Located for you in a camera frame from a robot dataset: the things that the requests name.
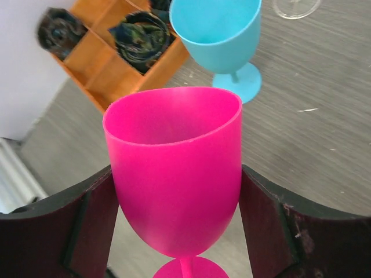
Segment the pink plastic wine glass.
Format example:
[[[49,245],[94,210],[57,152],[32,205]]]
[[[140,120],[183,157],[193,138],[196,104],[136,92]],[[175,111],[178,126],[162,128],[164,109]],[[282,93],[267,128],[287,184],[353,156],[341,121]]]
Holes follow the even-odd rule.
[[[242,179],[242,100],[215,87],[133,93],[105,111],[117,198],[136,234],[171,257],[156,277],[226,277],[201,254],[224,233]]]

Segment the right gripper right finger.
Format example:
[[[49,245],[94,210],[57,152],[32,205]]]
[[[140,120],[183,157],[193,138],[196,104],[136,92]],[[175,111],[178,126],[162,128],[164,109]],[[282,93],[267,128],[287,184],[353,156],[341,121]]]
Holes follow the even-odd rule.
[[[239,209],[253,277],[370,277],[370,217],[316,203],[246,165]]]

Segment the clear wine glass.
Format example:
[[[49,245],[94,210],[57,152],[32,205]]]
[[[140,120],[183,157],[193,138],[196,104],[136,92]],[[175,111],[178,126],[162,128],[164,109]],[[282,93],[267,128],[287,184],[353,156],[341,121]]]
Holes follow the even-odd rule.
[[[279,17],[295,20],[312,14],[321,2],[321,0],[273,0],[272,7]]]

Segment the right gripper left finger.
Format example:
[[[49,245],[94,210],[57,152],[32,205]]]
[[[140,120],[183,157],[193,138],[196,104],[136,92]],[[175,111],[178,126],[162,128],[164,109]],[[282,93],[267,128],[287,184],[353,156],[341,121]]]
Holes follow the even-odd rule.
[[[118,200],[107,166],[1,214],[1,277],[115,277],[108,266]]]

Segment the wooden compartment tray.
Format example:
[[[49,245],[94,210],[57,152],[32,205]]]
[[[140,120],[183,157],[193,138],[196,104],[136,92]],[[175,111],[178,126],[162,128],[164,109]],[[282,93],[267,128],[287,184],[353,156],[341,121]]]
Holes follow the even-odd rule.
[[[75,1],[70,9],[88,31],[68,57],[57,62],[100,111],[127,94],[164,87],[190,56],[173,32],[174,40],[145,74],[119,57],[108,28],[129,13],[149,9],[148,1]]]

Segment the blue plastic wine glass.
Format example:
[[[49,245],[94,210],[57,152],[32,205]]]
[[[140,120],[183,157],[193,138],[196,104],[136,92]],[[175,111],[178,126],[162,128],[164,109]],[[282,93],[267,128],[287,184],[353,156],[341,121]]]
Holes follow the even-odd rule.
[[[250,61],[260,41],[261,0],[175,0],[170,23],[191,57],[214,74],[212,85],[253,100],[262,85]]]

